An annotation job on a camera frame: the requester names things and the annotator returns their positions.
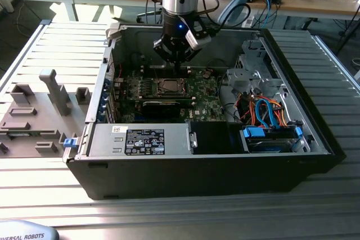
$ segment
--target table leg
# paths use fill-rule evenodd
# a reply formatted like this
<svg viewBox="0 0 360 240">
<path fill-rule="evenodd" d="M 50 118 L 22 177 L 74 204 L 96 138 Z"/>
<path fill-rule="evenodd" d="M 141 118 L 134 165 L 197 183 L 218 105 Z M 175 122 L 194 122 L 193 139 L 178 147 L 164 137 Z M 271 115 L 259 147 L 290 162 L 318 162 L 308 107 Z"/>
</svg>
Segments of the table leg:
<svg viewBox="0 0 360 240">
<path fill-rule="evenodd" d="M 360 70 L 354 76 L 355 80 L 360 83 Z"/>
<path fill-rule="evenodd" d="M 5 8 L 9 13 L 14 12 L 14 8 L 11 4 L 11 0 L 0 0 L 0 4 Z"/>
<path fill-rule="evenodd" d="M 111 18 L 115 17 L 114 5 L 109 5 Z"/>
<path fill-rule="evenodd" d="M 309 25 L 311 24 L 312 21 L 315 21 L 316 18 L 308 18 L 306 20 L 306 22 L 303 24 L 303 26 L 301 27 L 301 30 L 308 30 Z"/>
<path fill-rule="evenodd" d="M 64 2 L 65 7 L 66 7 L 66 12 L 67 15 L 69 17 L 70 21 L 79 21 L 78 19 L 78 14 L 77 11 L 75 9 L 75 4 L 73 4 L 73 2 Z"/>
</svg>

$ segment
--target blue cable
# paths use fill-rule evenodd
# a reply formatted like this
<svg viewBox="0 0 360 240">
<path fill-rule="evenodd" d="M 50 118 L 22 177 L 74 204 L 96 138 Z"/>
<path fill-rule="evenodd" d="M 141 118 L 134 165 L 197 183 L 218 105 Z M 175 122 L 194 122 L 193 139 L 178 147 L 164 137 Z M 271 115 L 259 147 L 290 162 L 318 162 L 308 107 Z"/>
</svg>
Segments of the blue cable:
<svg viewBox="0 0 360 240">
<path fill-rule="evenodd" d="M 261 102 L 265 102 L 266 105 L 268 106 L 268 110 L 269 110 L 269 117 L 270 117 L 270 122 L 271 124 L 275 127 L 275 128 L 279 128 L 279 125 L 274 117 L 273 111 L 272 111 L 272 106 L 270 104 L 270 102 L 268 102 L 266 99 L 259 99 L 256 103 L 256 107 L 255 107 L 255 114 L 256 114 L 256 118 L 259 120 L 259 122 L 261 124 L 263 124 L 266 128 L 269 128 L 268 124 L 266 124 L 264 122 L 264 120 L 261 119 L 260 117 L 260 113 L 259 113 L 259 109 L 260 109 L 260 104 Z"/>
<path fill-rule="evenodd" d="M 267 3 L 267 6 L 268 6 L 268 14 L 266 14 L 266 18 L 265 18 L 265 22 L 263 24 L 263 26 L 261 28 L 264 28 L 268 22 L 268 19 L 269 19 L 269 15 L 270 15 L 270 9 L 271 9 L 271 6 L 270 6 L 270 0 L 266 0 L 266 3 Z"/>
</svg>

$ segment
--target open computer chassis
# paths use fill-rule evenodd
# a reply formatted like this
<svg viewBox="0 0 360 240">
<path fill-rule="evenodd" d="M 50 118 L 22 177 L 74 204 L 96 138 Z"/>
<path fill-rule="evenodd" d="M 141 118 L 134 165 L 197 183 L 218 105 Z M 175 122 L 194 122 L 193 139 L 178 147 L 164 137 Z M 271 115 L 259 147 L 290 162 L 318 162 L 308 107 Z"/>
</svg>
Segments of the open computer chassis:
<svg viewBox="0 0 360 240">
<path fill-rule="evenodd" d="M 109 30 L 84 132 L 64 154 L 90 198 L 287 192 L 345 158 L 268 30 L 223 30 L 178 74 L 152 49 L 160 33 Z M 282 107 L 281 126 L 242 118 L 240 97 L 257 95 Z"/>
</svg>

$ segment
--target metal table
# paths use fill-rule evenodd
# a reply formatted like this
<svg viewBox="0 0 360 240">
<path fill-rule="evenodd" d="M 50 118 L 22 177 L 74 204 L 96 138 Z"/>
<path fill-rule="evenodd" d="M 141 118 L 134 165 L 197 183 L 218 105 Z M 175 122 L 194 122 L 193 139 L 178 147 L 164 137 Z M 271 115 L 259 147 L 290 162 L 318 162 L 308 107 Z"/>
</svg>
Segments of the metal table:
<svg viewBox="0 0 360 240">
<path fill-rule="evenodd" d="M 83 69 L 95 71 L 102 53 L 82 50 L 104 50 L 105 29 L 94 23 L 41 25 L 0 82 L 2 110 L 19 78 L 47 91 L 32 81 L 39 65 L 73 78 L 65 84 L 69 92 L 77 85 L 91 89 L 96 75 Z M 356 86 L 317 37 L 298 31 L 272 35 L 342 142 L 348 156 L 342 164 L 286 194 L 93 201 L 61 158 L 0 159 L 0 220 L 52 226 L 61 239 L 358 239 L 360 116 L 352 113 L 360 101 Z M 33 73 L 24 74 L 24 69 Z M 339 119 L 343 123 L 334 124 Z"/>
</svg>

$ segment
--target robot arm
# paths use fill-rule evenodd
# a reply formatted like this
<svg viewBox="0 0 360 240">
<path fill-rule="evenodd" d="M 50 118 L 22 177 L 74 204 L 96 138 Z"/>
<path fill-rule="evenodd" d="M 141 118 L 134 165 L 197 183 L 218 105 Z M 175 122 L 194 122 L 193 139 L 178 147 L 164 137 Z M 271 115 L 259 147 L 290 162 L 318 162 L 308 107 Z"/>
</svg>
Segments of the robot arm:
<svg viewBox="0 0 360 240">
<path fill-rule="evenodd" d="M 245 4 L 247 0 L 224 0 L 225 4 L 218 4 L 222 6 L 221 12 L 217 11 L 213 16 L 219 24 L 228 21 L 229 16 L 235 8 Z M 210 41 L 211 37 L 215 36 L 220 28 L 207 28 L 200 18 L 204 11 L 203 0 L 163 0 L 163 33 L 161 38 L 154 42 L 154 50 L 166 62 L 173 63 L 175 69 L 178 70 L 180 64 L 190 61 L 199 51 L 204 48 Z M 237 9 L 238 17 L 242 9 Z"/>
</svg>

